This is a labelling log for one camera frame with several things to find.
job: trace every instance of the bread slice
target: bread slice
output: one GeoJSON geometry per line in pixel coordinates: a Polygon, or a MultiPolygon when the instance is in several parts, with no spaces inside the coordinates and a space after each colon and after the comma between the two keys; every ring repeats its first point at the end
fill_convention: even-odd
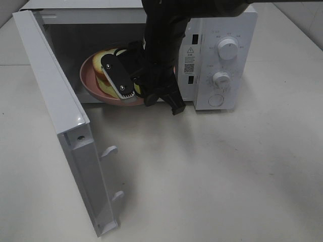
{"type": "Polygon", "coordinates": [[[95,75],[102,81],[106,82],[106,85],[107,86],[111,86],[110,83],[107,81],[103,71],[102,71],[102,68],[101,68],[101,58],[103,56],[105,56],[106,54],[113,54],[115,52],[116,49],[108,49],[108,50],[101,50],[99,51],[98,53],[96,53],[94,56],[93,56],[93,59],[92,59],[92,64],[93,64],[93,68],[94,68],[94,72],[95,72],[95,75]]]}
{"type": "Polygon", "coordinates": [[[97,81],[97,84],[98,84],[98,86],[99,86],[99,89],[100,89],[102,92],[104,92],[104,93],[106,93],[106,94],[108,94],[108,95],[110,95],[110,96],[112,96],[112,97],[114,97],[114,98],[119,99],[119,97],[118,97],[118,95],[117,95],[116,91],[113,89],[113,87],[112,87],[111,85],[107,85],[107,84],[106,84],[107,82],[104,82],[104,81],[103,81],[103,80],[101,80],[99,77],[96,77],[96,81],[97,81]]]}

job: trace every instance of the yellow food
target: yellow food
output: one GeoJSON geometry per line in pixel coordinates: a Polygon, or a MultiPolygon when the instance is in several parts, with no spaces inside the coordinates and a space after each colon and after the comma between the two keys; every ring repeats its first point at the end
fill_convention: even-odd
{"type": "Polygon", "coordinates": [[[97,77],[99,77],[102,81],[107,81],[107,79],[106,79],[106,77],[102,71],[102,68],[101,68],[101,66],[102,66],[101,65],[101,58],[106,54],[113,54],[115,52],[115,50],[116,49],[102,50],[93,56],[92,64],[93,64],[95,75],[97,77]]]}
{"type": "Polygon", "coordinates": [[[116,91],[113,89],[111,85],[106,85],[104,81],[102,81],[99,77],[96,77],[97,83],[99,85],[99,88],[102,92],[109,94],[110,96],[114,98],[119,98],[116,91]]]}
{"type": "Polygon", "coordinates": [[[136,83],[134,83],[134,87],[135,87],[136,92],[140,95],[141,94],[140,87],[136,83]]]}

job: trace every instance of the pink plate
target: pink plate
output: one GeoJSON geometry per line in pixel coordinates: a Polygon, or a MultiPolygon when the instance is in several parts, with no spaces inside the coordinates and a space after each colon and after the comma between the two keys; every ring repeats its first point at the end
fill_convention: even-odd
{"type": "Polygon", "coordinates": [[[114,98],[104,92],[102,92],[97,83],[95,78],[95,73],[92,65],[92,58],[94,55],[90,56],[82,65],[80,70],[80,79],[83,86],[86,90],[96,99],[105,102],[107,104],[116,105],[116,106],[136,106],[142,105],[143,99],[137,97],[137,100],[130,103],[125,103],[120,99],[114,98]]]}

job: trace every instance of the white knob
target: white knob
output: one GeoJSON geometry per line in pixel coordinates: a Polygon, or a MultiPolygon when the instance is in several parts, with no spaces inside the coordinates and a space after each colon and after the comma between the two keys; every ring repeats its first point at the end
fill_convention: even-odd
{"type": "Polygon", "coordinates": [[[226,72],[217,72],[213,75],[213,84],[219,89],[229,89],[230,76],[226,72]]]}
{"type": "Polygon", "coordinates": [[[230,60],[238,54],[238,42],[235,39],[227,38],[218,44],[219,56],[224,60],[230,60]]]}

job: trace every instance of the warning label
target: warning label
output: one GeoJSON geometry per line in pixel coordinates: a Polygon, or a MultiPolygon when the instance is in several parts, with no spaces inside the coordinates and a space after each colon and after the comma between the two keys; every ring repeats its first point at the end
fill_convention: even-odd
{"type": "Polygon", "coordinates": [[[187,53],[194,53],[193,48],[192,48],[192,47],[190,47],[190,48],[188,49],[187,53]]]}
{"type": "Polygon", "coordinates": [[[182,52],[182,60],[184,61],[183,73],[188,75],[194,75],[196,71],[196,65],[198,64],[198,58],[200,53],[200,45],[184,45],[182,52]]]}

